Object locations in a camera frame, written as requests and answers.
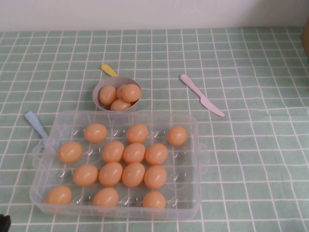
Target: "plastic egg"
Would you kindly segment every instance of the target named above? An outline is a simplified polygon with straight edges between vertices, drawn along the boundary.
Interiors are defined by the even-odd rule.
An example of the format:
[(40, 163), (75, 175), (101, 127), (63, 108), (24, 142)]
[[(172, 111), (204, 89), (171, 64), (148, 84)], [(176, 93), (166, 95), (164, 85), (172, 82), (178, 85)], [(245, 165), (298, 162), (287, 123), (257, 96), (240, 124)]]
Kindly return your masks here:
[(69, 204), (72, 198), (72, 191), (68, 186), (57, 186), (46, 196), (47, 204)]
[(130, 143), (142, 143), (148, 136), (148, 128), (145, 124), (135, 124), (126, 133)]
[(126, 102), (122, 99), (117, 99), (114, 101), (111, 105), (111, 110), (112, 111), (120, 111), (120, 110), (125, 110), (127, 108), (131, 107), (131, 103)]
[(146, 150), (145, 158), (150, 165), (163, 163), (168, 156), (168, 149), (163, 144), (154, 144)]
[(148, 208), (165, 208), (165, 197), (161, 192), (148, 192), (143, 198), (143, 207)]
[(92, 185), (97, 179), (98, 169), (92, 164), (80, 166), (73, 174), (74, 183), (81, 187)]
[(111, 162), (103, 166), (98, 174), (98, 180), (102, 185), (113, 186), (119, 182), (121, 175), (121, 164), (117, 162)]
[(126, 102), (135, 102), (140, 98), (141, 91), (137, 85), (128, 84), (123, 88), (121, 95)]
[(124, 160), (128, 164), (141, 162), (145, 157), (145, 151), (146, 148), (143, 144), (140, 143), (130, 144), (124, 150)]
[(77, 142), (68, 142), (58, 150), (58, 158), (61, 162), (72, 163), (82, 155), (82, 146)]
[(139, 185), (144, 178), (145, 168), (141, 163), (129, 164), (122, 173), (122, 182), (131, 188)]
[(85, 138), (91, 143), (102, 142), (107, 136), (106, 127), (100, 123), (90, 124), (84, 131)]
[(117, 100), (115, 87), (111, 85), (104, 86), (100, 90), (99, 99), (103, 105), (111, 105), (115, 100)]
[(174, 146), (183, 145), (188, 140), (188, 131), (184, 127), (173, 127), (169, 130), (168, 141)]
[(122, 99), (122, 90), (124, 89), (124, 87), (126, 87), (126, 85), (122, 85), (117, 89), (116, 95), (118, 99)]
[(125, 146), (120, 141), (112, 141), (105, 146), (102, 152), (102, 159), (106, 163), (118, 162), (122, 158)]
[(147, 187), (157, 189), (165, 184), (167, 177), (168, 174), (165, 168), (155, 165), (146, 171), (144, 181)]
[(97, 192), (93, 198), (92, 204), (96, 206), (113, 207), (118, 204), (119, 195), (114, 188), (104, 188)]

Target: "toy knife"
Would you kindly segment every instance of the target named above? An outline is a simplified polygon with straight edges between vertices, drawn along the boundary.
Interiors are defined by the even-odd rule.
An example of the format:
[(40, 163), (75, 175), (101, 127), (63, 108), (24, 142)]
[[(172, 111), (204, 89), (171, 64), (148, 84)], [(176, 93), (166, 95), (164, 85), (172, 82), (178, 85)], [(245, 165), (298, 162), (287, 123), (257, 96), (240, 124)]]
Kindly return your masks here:
[(216, 115), (219, 115), (221, 117), (225, 116), (225, 114), (221, 110), (219, 110), (205, 97), (205, 95), (197, 88), (197, 86), (186, 74), (180, 75), (180, 79), (200, 97), (200, 102), (205, 108), (209, 109)]

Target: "egg tray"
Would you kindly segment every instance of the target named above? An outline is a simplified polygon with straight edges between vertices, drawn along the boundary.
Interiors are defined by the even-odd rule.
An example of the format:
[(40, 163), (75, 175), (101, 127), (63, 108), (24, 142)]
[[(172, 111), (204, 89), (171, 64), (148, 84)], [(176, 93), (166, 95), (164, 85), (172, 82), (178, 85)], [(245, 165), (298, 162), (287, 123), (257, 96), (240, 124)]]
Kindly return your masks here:
[[(103, 142), (90, 143), (84, 137), (85, 128), (92, 123), (101, 123), (107, 128), (107, 137)], [(126, 132), (130, 126), (144, 123), (149, 130), (143, 142), (146, 148), (155, 143), (162, 143), (168, 148), (168, 157), (161, 164), (167, 171), (168, 178), (163, 187), (157, 189), (166, 199), (166, 208), (144, 208), (142, 199), (151, 191), (144, 183), (128, 188), (121, 181), (113, 186), (119, 194), (116, 207), (93, 206), (95, 194), (104, 188), (96, 182), (88, 187), (79, 187), (73, 182), (74, 170), (84, 164), (93, 164), (99, 170), (105, 162), (102, 151), (111, 141), (121, 141), (129, 145)], [(188, 130), (187, 142), (174, 147), (167, 142), (167, 133), (174, 126), (183, 126)], [(57, 157), (58, 149), (66, 142), (79, 142), (83, 154), (74, 163), (62, 163)], [(192, 218), (201, 203), (199, 155), (207, 155), (198, 144), (197, 121), (191, 115), (155, 112), (114, 113), (97, 111), (67, 111), (55, 119), (49, 138), (41, 140), (33, 152), (33, 165), (37, 171), (30, 189), (31, 201), (47, 214), (87, 215), (104, 217), (189, 219)], [(120, 161), (123, 168), (127, 166)], [(142, 164), (147, 170), (150, 165)], [(44, 203), (45, 196), (54, 187), (66, 185), (72, 190), (69, 205)]]

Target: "yellow handle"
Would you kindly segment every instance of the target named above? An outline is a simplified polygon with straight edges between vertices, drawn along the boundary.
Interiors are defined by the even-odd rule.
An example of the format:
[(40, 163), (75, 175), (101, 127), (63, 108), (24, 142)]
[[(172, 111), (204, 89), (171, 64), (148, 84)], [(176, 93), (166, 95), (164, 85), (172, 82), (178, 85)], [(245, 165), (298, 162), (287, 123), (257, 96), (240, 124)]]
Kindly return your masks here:
[(102, 64), (101, 65), (102, 71), (104, 71), (107, 75), (113, 77), (113, 76), (118, 76), (117, 73), (107, 64)]

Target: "gray bowl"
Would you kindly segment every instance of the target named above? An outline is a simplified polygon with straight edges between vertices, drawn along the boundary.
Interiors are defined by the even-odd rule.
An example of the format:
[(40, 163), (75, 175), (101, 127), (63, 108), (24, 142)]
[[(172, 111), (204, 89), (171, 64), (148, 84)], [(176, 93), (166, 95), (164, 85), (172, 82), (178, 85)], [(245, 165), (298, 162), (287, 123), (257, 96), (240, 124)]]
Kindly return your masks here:
[[(111, 111), (111, 110), (109, 110), (108, 106), (105, 106), (105, 105), (103, 105), (100, 102), (100, 100), (99, 100), (100, 90), (104, 86), (108, 86), (108, 85), (114, 86), (117, 89), (117, 88), (119, 88), (122, 85), (128, 85), (128, 84), (135, 84), (135, 85), (137, 85), (140, 88), (140, 85), (136, 81), (131, 79), (131, 78), (124, 77), (124, 76), (109, 77), (109, 78), (107, 78), (107, 79), (105, 79), (105, 80), (103, 80), (103, 81), (101, 81), (100, 83), (97, 84), (97, 86), (95, 87), (95, 89), (93, 90), (93, 93), (92, 93), (93, 101), (95, 102), (95, 104), (97, 105), (97, 107), (100, 110), (110, 111), (110, 112), (118, 112), (118, 111)], [(139, 101), (140, 101), (140, 98), (137, 101), (133, 102), (131, 107), (129, 107), (129, 108), (125, 109), (125, 110), (121, 110), (119, 112), (136, 111), (137, 107), (138, 107), (138, 104), (139, 104)]]

